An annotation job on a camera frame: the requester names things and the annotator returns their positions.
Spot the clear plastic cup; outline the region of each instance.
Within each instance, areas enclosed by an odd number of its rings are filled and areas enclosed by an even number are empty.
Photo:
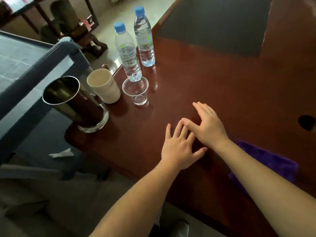
[[[148,102],[148,80],[143,76],[127,78],[122,85],[123,92],[130,96],[136,105],[145,105]]]

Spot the water bottle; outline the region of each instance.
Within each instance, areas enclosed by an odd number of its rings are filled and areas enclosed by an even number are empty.
[[[122,22],[113,24],[116,31],[115,44],[121,57],[123,67],[128,78],[133,81],[138,81],[133,76],[142,76],[140,64],[136,56],[135,43],[131,35],[126,31],[125,25]]]
[[[145,16],[145,10],[143,6],[134,7],[134,10],[136,14],[134,31],[140,59],[145,67],[153,66],[155,64],[155,52],[150,23]]]

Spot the forearm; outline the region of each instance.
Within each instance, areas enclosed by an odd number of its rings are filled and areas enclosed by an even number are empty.
[[[227,163],[279,236],[315,236],[316,200],[235,143],[215,149]]]
[[[147,237],[178,173],[172,165],[160,161],[115,203],[91,237]]]

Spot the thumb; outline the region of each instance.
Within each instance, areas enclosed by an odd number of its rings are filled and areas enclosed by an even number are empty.
[[[193,123],[191,120],[187,118],[182,118],[183,125],[187,127],[190,131],[192,131],[194,134],[198,131],[199,126],[195,123]]]
[[[203,147],[203,148],[199,149],[198,151],[194,152],[193,158],[195,159],[195,161],[200,159],[205,154],[206,151],[207,151],[207,148]]]

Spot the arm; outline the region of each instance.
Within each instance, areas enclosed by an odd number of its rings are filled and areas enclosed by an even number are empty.
[[[279,236],[316,236],[316,199],[302,191],[228,139],[215,111],[193,103],[202,122],[184,125],[229,166]]]
[[[190,133],[186,139],[187,133],[188,129],[182,128],[180,121],[171,137],[171,125],[168,124],[160,163],[113,205],[90,237],[149,235],[156,215],[180,170],[189,167],[207,151],[204,147],[192,153],[195,136]]]

